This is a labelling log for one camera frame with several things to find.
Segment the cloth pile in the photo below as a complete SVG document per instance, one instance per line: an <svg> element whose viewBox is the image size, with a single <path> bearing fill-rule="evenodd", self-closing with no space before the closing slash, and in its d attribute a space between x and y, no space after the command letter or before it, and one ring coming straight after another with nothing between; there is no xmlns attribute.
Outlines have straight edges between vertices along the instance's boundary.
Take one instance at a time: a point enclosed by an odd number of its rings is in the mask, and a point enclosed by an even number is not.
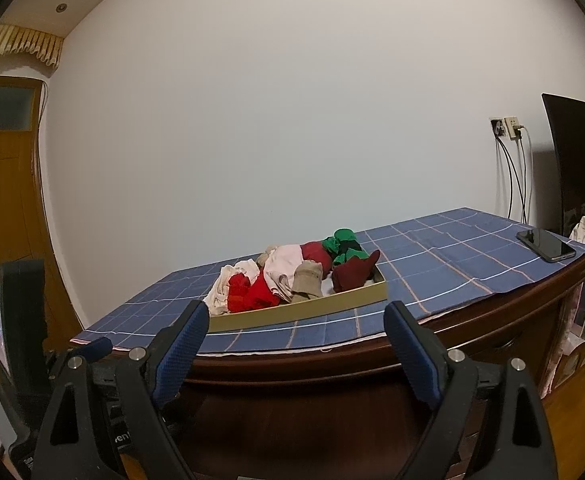
<svg viewBox="0 0 585 480"><path fill-rule="evenodd" d="M350 229L303 245L271 245L256 262L224 266L204 299L212 316L321 298L322 280L334 293L364 286L380 251L368 254Z"/></svg>

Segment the red cloth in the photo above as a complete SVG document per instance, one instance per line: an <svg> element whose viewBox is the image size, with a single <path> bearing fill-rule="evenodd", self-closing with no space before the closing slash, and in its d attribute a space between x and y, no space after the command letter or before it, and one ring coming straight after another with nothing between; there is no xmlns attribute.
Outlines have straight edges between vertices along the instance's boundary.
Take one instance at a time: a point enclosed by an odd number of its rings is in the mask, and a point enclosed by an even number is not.
<svg viewBox="0 0 585 480"><path fill-rule="evenodd" d="M264 279L264 269L261 269L259 276L253 283L246 297L244 298L244 307L246 310L258 310L269 306L277 306L280 298L274 295Z"/></svg>
<svg viewBox="0 0 585 480"><path fill-rule="evenodd" d="M244 298L250 289L249 278L242 273L234 274L228 280L228 310L231 312L244 312L249 310L244 305Z"/></svg>
<svg viewBox="0 0 585 480"><path fill-rule="evenodd" d="M353 256L345 264L336 266L332 273L335 292L353 290L364 285L368 277L373 273L373 268L380 255L381 253L377 249L365 260L362 260L359 256Z"/></svg>
<svg viewBox="0 0 585 480"><path fill-rule="evenodd" d="M304 260L312 260L321 264L321 269L323 270L322 280L326 279L330 269L332 269L332 258L321 242L308 242L301 246L301 257Z"/></svg>

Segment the metal screw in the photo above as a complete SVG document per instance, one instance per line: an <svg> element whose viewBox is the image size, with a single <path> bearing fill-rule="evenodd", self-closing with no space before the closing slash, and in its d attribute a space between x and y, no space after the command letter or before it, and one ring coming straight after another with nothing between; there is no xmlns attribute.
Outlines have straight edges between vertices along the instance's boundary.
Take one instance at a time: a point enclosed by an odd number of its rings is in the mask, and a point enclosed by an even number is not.
<svg viewBox="0 0 585 480"><path fill-rule="evenodd" d="M519 357L515 357L514 359L512 359L510 365L518 372L521 372L526 368L526 363L524 363Z"/></svg>
<svg viewBox="0 0 585 480"><path fill-rule="evenodd" d="M448 357L456 363L461 363L466 359L466 354L457 348L453 348L452 350L448 350Z"/></svg>
<svg viewBox="0 0 585 480"><path fill-rule="evenodd" d="M128 357L133 361L139 361L146 357L146 349L137 346L128 352Z"/></svg>
<svg viewBox="0 0 585 480"><path fill-rule="evenodd" d="M71 370L76 370L83 364L84 360L81 356L75 355L68 359L68 368Z"/></svg>

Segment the black smartphone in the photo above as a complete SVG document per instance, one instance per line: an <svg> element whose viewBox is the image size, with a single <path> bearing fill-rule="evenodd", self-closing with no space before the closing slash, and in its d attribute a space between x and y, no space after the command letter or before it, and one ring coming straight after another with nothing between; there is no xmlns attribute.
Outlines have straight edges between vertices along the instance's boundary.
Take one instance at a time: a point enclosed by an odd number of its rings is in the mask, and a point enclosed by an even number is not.
<svg viewBox="0 0 585 480"><path fill-rule="evenodd" d="M575 249L544 229L521 231L517 233L517 238L550 263L566 260L577 254Z"/></svg>

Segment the white cloth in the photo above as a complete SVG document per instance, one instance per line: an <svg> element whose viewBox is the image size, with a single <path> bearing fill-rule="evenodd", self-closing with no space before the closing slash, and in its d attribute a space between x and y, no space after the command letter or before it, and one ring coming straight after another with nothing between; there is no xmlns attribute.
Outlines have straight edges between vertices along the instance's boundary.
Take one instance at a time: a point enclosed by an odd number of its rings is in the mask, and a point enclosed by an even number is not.
<svg viewBox="0 0 585 480"><path fill-rule="evenodd" d="M570 240L575 240L576 242L585 244L585 216L582 216L579 224L573 228L573 231L570 234Z"/></svg>
<svg viewBox="0 0 585 480"><path fill-rule="evenodd" d="M228 280L239 273L245 274L252 285L259 276L259 267L256 266L254 260L242 260L233 266L221 267L219 276L204 298L204 303L208 306L208 312L211 316L219 316L228 312Z"/></svg>
<svg viewBox="0 0 585 480"><path fill-rule="evenodd" d="M270 253L264 265L264 279L274 295L290 303L295 270L302 262L298 245L282 245Z"/></svg>

